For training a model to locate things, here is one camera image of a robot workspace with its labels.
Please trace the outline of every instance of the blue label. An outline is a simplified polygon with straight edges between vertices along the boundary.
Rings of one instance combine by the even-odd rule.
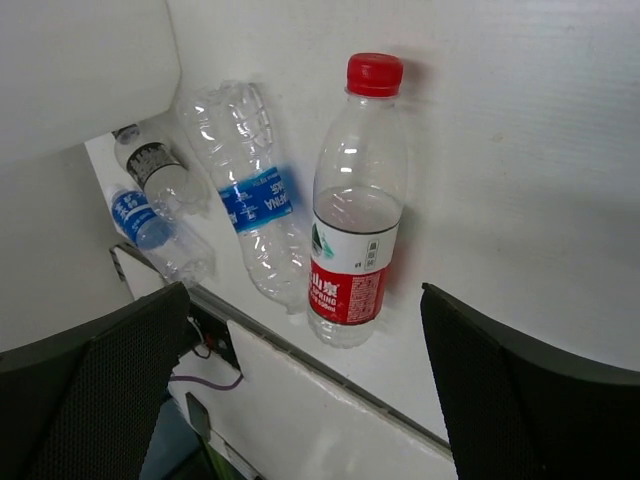
[[[113,202],[111,206],[111,215],[122,231],[129,239],[138,245],[138,231],[142,226],[150,220],[157,218],[153,212],[151,205],[147,201],[147,197],[142,192],[134,190],[125,192]],[[171,236],[171,228],[160,228],[154,232],[151,240],[153,244],[145,242],[146,249],[152,249],[164,245]]]
[[[238,233],[259,228],[293,211],[276,167],[218,193]]]

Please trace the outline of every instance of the bottle cap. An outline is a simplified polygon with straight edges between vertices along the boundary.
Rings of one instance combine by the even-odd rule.
[[[395,97],[402,70],[402,61],[393,55],[356,53],[347,66],[347,90],[363,97]]]

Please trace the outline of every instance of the black mesh fabric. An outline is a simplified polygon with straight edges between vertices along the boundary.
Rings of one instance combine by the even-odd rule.
[[[461,480],[640,479],[640,373],[588,360],[425,285],[422,318]]]
[[[429,289],[421,310],[458,478],[544,478],[500,345]]]
[[[141,307],[127,307],[110,328],[87,339],[23,478],[138,478],[178,362],[189,296],[180,284],[136,303]]]

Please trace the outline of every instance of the empty plastic bottle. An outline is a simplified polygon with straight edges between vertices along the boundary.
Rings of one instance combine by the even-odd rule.
[[[154,211],[175,220],[206,210],[208,191],[171,152],[162,132],[148,122],[113,132],[120,166],[144,192]]]
[[[306,235],[272,160],[271,125],[254,85],[225,82],[183,96],[178,115],[233,224],[251,281],[288,313],[306,305]]]
[[[118,226],[169,283],[193,287],[211,275],[213,252],[187,225],[156,215],[142,192],[117,185],[109,198]]]
[[[402,62],[353,55],[347,103],[331,125],[313,185],[309,324],[349,348],[373,333],[407,187],[407,146],[394,108]]]

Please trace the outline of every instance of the crushed plastic bottle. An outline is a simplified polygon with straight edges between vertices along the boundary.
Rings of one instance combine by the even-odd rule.
[[[322,147],[313,187],[309,325],[350,348],[373,333],[407,184],[407,147],[394,108],[402,62],[356,54],[348,99]]]
[[[206,211],[208,191],[169,148],[162,132],[149,122],[113,132],[114,154],[120,166],[135,180],[154,211],[168,219]]]
[[[251,281],[287,313],[303,311],[306,235],[273,162],[271,124],[256,87],[225,82],[183,95],[177,113],[227,209]]]
[[[169,282],[193,287],[213,272],[213,251],[188,225],[155,214],[144,193],[116,185],[108,192],[116,224]]]

